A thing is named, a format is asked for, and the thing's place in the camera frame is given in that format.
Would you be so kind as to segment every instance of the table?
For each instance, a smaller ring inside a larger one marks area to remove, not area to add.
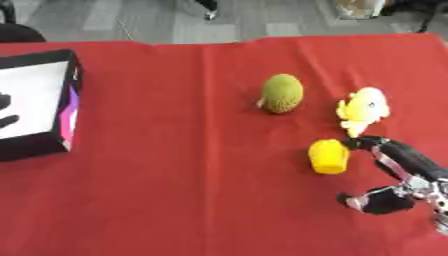
[[[369,134],[448,165],[448,54],[434,35],[271,38],[217,45],[1,45],[74,49],[85,84],[74,149],[0,164],[0,255],[445,255],[430,209],[369,216],[334,197],[392,184],[366,153],[315,175],[306,150],[342,138],[336,102],[374,85],[392,115]],[[301,79],[297,111],[255,102],[271,75]]]

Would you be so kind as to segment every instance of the gray floor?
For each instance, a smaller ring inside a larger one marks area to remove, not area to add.
[[[50,41],[126,40],[217,43],[266,36],[406,33],[422,16],[338,20],[331,0],[221,0],[219,17],[202,19],[192,0],[14,0],[18,19]],[[448,39],[448,16],[430,32]]]

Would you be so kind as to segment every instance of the green ball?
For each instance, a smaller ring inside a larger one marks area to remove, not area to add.
[[[293,110],[303,99],[300,81],[288,74],[271,77],[263,85],[259,106],[273,113],[281,114]]]

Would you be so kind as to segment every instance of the yellow block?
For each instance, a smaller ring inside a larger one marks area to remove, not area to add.
[[[347,169],[350,151],[338,140],[319,140],[311,145],[308,156],[317,173],[339,174]]]

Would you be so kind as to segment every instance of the person's foot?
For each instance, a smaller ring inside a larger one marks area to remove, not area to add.
[[[336,201],[338,201],[343,206],[350,208],[350,206],[347,204],[347,199],[352,198],[352,197],[353,196],[351,196],[349,194],[341,193],[336,196]]]
[[[218,11],[209,11],[205,14],[206,20],[214,20],[218,15]]]

